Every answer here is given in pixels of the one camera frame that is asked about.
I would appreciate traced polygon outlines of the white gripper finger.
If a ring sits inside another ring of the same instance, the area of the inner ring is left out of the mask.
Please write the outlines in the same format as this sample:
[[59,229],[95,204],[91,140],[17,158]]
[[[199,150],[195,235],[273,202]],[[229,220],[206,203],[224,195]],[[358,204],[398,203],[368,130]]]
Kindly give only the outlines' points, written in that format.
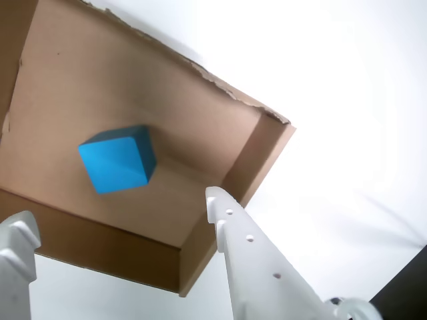
[[30,211],[1,223],[1,318],[30,319],[29,284],[36,280],[35,250],[39,229]]
[[208,187],[205,198],[226,260],[234,319],[334,319],[333,309],[227,191]]

